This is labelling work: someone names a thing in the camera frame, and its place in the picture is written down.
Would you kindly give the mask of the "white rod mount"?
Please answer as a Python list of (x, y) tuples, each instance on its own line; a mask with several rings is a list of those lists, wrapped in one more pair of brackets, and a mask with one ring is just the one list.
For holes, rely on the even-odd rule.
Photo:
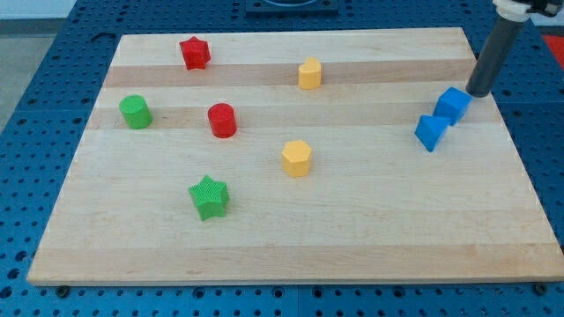
[(532, 14), (554, 18), (563, 9), (563, 0), (493, 0), (499, 16), (513, 22), (525, 22)]

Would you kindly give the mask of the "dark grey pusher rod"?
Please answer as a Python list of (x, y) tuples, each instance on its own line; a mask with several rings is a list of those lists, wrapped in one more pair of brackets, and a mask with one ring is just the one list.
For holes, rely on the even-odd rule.
[(472, 97), (483, 98), (490, 93), (523, 25), (502, 16), (496, 19), (465, 87)]

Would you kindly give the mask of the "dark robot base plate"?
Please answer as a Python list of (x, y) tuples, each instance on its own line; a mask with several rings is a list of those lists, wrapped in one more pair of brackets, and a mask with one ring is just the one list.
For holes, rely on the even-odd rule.
[(264, 14), (306, 14), (339, 11), (339, 0), (246, 0), (244, 12), (249, 15)]

